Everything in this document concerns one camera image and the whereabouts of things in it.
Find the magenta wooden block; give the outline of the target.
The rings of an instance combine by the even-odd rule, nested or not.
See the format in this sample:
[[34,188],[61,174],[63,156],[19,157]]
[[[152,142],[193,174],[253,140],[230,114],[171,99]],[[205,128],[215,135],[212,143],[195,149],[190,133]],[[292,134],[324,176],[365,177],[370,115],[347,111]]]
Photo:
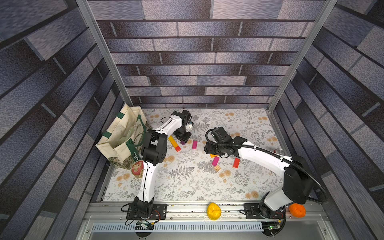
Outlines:
[[196,150],[197,149],[197,145],[198,145],[198,141],[193,141],[192,149]]

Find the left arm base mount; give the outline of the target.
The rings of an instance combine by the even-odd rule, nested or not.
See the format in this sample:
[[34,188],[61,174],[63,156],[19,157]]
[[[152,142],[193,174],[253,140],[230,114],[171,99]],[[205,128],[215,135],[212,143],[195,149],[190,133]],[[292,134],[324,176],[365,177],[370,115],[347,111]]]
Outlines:
[[140,212],[138,207],[134,203],[130,203],[127,209],[127,220],[154,220],[160,221],[165,220],[167,217],[167,204],[154,204],[151,210],[146,213],[146,211]]

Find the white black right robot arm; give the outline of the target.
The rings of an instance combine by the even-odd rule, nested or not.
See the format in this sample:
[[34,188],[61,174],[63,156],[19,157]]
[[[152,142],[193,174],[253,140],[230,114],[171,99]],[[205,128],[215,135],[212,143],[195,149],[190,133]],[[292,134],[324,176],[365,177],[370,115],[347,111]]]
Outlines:
[[299,160],[260,148],[243,137],[232,138],[222,127],[208,130],[205,137],[207,154],[256,163],[283,180],[280,187],[262,198],[262,209],[276,211],[292,203],[303,205],[309,199],[314,180]]

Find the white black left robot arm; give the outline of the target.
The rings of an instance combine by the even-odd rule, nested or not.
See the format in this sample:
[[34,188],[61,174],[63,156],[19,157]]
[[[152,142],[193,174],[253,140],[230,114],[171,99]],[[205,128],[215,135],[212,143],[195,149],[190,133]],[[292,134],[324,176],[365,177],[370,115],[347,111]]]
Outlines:
[[160,127],[144,133],[141,150],[144,161],[143,180],[133,202],[137,215],[147,218],[153,212],[157,165],[166,158],[169,137],[174,136],[186,143],[192,135],[193,125],[191,113],[183,110],[181,113],[173,112]]

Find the orange-yellow wooden block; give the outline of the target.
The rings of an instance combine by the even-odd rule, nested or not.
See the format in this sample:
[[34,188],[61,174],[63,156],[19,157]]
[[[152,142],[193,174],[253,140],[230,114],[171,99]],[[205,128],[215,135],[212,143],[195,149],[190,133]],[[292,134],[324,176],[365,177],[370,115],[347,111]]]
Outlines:
[[169,136],[169,141],[170,143],[172,144],[172,146],[176,149],[177,147],[179,147],[179,145],[177,144],[177,142],[174,140],[174,138],[172,136]]

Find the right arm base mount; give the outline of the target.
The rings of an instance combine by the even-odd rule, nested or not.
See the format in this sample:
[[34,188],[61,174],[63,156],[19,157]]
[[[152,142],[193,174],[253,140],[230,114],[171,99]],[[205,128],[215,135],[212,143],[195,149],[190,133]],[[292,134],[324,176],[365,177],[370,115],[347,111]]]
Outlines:
[[257,203],[245,203],[244,213],[248,220],[283,220],[286,217],[286,212],[283,207],[273,211],[264,204],[260,207]]

